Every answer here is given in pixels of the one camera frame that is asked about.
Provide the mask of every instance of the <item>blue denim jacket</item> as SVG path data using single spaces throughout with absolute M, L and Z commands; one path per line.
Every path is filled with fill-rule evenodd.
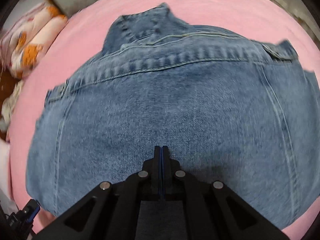
M 59 216 L 168 145 L 184 170 L 284 228 L 320 194 L 319 95 L 288 41 L 189 25 L 166 4 L 121 16 L 102 51 L 48 92 L 27 190 Z

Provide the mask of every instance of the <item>metal pin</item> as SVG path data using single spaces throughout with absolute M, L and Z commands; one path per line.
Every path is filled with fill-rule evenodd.
M 110 183 L 107 181 L 104 181 L 104 182 L 100 183 L 100 188 L 103 190 L 108 189 L 108 188 L 110 188 Z
M 145 178 L 146 176 L 148 176 L 148 172 L 147 171 L 139 171 L 138 176 L 140 178 Z
M 221 182 L 221 181 L 215 181 L 214 183 L 213 183 L 213 187 L 214 188 L 217 188 L 217 189 L 222 189 L 223 188 L 223 183 Z
M 184 171 L 176 171 L 175 174 L 178 178 L 183 178 L 186 175 Z

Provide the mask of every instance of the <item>pink surface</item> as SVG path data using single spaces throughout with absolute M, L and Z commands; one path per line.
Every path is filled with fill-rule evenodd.
M 10 127 L 12 192 L 22 208 L 29 200 L 25 190 L 26 161 L 36 119 L 48 89 L 63 83 L 87 59 L 102 48 L 110 25 L 123 14 L 134 14 L 167 2 L 172 12 L 190 24 L 220 26 L 250 39 L 277 43 L 288 39 L 305 69 L 320 78 L 320 52 L 306 32 L 285 11 L 269 0 L 100 0 L 70 19 L 45 58 L 28 77 L 17 102 Z M 311 211 L 317 213 L 320 201 Z M 302 218 L 300 232 L 310 226 Z M 43 226 L 37 217 L 34 230 Z M 285 230 L 290 235 L 290 228 Z

